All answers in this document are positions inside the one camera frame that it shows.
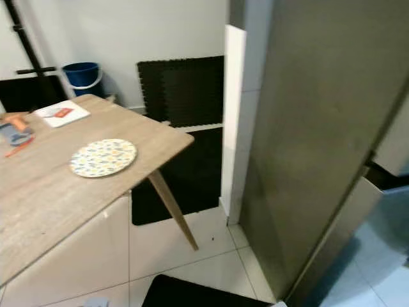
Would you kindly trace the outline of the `grey fridge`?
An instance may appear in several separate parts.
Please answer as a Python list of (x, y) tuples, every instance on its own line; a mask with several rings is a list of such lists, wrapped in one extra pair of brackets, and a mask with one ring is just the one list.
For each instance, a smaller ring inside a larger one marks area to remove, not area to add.
[(287, 307), (409, 273), (409, 0), (274, 0), (240, 225)]

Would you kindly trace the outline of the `black stand pole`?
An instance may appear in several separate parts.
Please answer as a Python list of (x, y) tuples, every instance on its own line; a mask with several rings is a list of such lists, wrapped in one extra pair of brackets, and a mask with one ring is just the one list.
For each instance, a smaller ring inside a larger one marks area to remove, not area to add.
[(49, 76), (47, 76), (47, 73), (56, 71), (56, 68), (43, 67), (43, 65), (41, 65), (35, 48), (29, 40), (28, 33), (26, 33), (26, 29), (24, 29), (22, 18), (19, 15), (17, 6), (15, 6), (13, 0), (3, 0), (3, 3), (6, 7), (6, 11), (8, 11), (8, 15), (12, 23), (12, 30), (17, 33), (21, 46), (26, 53), (26, 58), (28, 58), (29, 63), (32, 65), (31, 69), (16, 70), (15, 73), (35, 74), (41, 88), (43, 88), (43, 96), (46, 97), (47, 100), (56, 99), (58, 96), (56, 96), (52, 82), (50, 81)]

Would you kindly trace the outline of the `white card red print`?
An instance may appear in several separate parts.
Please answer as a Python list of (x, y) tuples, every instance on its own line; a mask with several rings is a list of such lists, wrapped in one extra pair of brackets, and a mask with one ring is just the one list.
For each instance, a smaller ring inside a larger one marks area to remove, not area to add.
[(72, 100), (64, 100), (51, 106), (46, 106), (35, 112), (48, 126), (59, 128), (69, 125), (76, 120), (81, 120), (90, 115), (90, 112)]

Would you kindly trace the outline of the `round patterned plate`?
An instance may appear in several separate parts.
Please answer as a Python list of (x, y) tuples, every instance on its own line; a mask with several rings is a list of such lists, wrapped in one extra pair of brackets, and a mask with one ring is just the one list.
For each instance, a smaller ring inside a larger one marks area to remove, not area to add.
[(71, 155), (69, 169), (84, 178), (115, 175), (137, 158), (137, 147), (124, 139), (93, 141)]

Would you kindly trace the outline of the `blue plastic bucket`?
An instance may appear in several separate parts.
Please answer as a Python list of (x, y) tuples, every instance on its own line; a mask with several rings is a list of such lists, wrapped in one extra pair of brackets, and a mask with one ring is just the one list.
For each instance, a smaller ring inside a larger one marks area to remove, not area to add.
[(62, 67), (65, 77), (68, 79), (74, 95), (79, 97), (92, 94), (104, 97), (104, 85), (102, 84), (104, 73), (99, 64), (93, 62), (72, 63)]

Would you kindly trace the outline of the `black foam floor mat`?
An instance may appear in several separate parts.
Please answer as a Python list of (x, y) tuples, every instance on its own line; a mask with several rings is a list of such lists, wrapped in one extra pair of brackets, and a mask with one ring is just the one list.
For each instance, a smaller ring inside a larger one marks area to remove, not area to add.
[[(161, 167), (161, 173), (184, 214), (219, 206), (222, 172), (222, 128), (192, 132), (194, 141)], [(131, 220), (135, 226), (170, 219), (151, 181), (132, 189)]]

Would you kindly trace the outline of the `small blue pack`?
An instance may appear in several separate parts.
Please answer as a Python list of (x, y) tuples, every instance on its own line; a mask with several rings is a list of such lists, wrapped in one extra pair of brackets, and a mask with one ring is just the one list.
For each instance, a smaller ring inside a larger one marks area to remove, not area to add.
[(32, 140), (33, 131), (29, 127), (18, 130), (12, 123), (3, 123), (0, 125), (0, 135), (10, 146), (18, 147)]

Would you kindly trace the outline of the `orange pen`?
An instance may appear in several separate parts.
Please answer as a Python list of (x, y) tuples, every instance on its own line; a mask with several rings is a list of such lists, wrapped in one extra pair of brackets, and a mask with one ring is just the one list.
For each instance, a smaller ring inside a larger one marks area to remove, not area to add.
[(18, 146), (13, 146), (11, 150), (9, 150), (8, 152), (6, 152), (6, 154), (4, 155), (6, 158), (11, 157), (12, 155), (17, 154), (18, 152), (22, 151), (23, 149), (25, 149), (27, 146), (29, 146), (29, 144), (31, 144), (33, 142), (32, 139), (29, 139), (28, 141), (26, 141), (25, 143), (21, 143)]

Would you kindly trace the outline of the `black foam puzzle mat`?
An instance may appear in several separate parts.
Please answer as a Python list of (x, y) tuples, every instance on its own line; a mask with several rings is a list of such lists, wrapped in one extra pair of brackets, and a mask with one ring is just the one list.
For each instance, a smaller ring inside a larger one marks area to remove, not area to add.
[(147, 117), (173, 127), (223, 122), (225, 56), (135, 64)]

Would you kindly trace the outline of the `black carpet floor mat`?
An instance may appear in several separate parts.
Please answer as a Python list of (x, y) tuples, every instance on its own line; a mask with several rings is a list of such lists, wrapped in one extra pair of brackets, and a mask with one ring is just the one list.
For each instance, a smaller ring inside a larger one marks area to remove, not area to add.
[(153, 278), (141, 307), (273, 307), (258, 299), (159, 274)]

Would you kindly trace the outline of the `light wooden table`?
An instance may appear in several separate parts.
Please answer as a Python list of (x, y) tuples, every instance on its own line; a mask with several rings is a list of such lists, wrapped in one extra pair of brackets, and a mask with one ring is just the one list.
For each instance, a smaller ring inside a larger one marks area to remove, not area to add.
[[(35, 132), (32, 143), (0, 162), (1, 287), (146, 179), (190, 245), (198, 248), (160, 172), (193, 137), (94, 95), (76, 97), (74, 102), (89, 115), (59, 128), (27, 114), (24, 119)], [(135, 161), (108, 177), (74, 175), (70, 156), (102, 139), (131, 141), (137, 149)]]

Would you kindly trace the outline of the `small orange item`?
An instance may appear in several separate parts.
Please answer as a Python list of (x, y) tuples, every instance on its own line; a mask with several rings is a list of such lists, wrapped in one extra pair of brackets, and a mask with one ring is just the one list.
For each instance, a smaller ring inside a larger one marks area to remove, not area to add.
[(24, 130), (28, 126), (28, 123), (24, 119), (26, 117), (27, 113), (26, 112), (12, 112), (12, 113), (6, 113), (2, 116), (2, 120), (5, 123), (10, 123), (13, 125), (15, 128), (18, 130)]

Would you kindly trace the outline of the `black flat panel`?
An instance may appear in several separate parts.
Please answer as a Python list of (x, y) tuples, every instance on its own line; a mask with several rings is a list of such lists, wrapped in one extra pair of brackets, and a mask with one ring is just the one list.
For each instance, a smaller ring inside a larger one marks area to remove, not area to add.
[(0, 101), (6, 113), (28, 112), (62, 102), (68, 97), (58, 76), (49, 75), (53, 97), (46, 97), (36, 77), (0, 81)]

